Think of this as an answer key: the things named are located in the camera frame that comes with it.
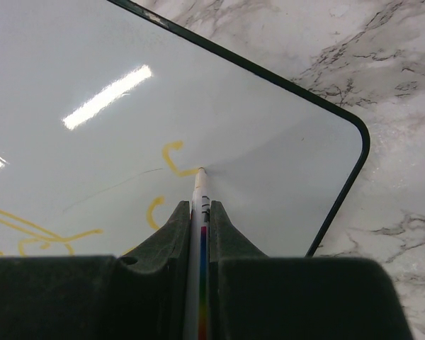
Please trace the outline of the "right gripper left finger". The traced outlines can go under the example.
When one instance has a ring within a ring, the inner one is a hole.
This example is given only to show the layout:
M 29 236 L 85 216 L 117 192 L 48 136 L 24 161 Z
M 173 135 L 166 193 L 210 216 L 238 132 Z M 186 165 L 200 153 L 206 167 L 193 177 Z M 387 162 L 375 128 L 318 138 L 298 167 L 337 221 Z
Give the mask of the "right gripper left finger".
M 118 258 L 0 258 L 0 339 L 180 339 L 190 214 Z

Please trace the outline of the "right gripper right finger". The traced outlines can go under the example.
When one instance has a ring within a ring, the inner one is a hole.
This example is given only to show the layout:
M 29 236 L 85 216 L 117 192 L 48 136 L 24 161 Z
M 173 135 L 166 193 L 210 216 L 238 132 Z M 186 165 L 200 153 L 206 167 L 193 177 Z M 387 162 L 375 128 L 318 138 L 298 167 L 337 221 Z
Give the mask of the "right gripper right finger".
M 395 287 L 363 258 L 273 258 L 210 209 L 213 339 L 410 339 Z

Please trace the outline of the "black framed whiteboard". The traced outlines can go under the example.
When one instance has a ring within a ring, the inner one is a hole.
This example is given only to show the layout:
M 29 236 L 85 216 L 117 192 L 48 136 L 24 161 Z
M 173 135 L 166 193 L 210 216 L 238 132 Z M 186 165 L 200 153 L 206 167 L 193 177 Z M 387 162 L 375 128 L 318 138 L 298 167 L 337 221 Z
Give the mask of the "black framed whiteboard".
M 0 256 L 120 255 L 196 171 L 271 256 L 312 254 L 365 124 L 128 1 L 0 1 Z

